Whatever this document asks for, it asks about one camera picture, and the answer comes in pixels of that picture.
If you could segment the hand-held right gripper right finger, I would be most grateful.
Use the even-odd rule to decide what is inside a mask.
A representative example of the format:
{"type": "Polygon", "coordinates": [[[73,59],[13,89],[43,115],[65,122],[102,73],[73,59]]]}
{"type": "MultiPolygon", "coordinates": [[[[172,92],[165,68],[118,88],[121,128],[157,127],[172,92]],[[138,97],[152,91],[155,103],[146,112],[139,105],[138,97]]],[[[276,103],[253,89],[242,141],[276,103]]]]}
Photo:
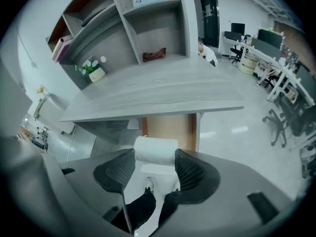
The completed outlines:
{"type": "Polygon", "coordinates": [[[292,204],[277,186],[251,167],[178,149],[175,170],[181,193],[175,212],[156,237],[246,237],[261,234],[292,204]]]}

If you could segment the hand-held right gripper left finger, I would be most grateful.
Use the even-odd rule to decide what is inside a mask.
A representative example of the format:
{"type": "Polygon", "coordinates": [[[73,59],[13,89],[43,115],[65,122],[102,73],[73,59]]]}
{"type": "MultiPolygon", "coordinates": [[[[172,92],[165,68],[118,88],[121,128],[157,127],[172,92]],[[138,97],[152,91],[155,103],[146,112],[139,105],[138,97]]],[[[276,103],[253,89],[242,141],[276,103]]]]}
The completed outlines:
{"type": "Polygon", "coordinates": [[[123,193],[135,171],[133,148],[64,162],[59,166],[89,208],[109,223],[122,211],[128,232],[132,232],[123,193]]]}

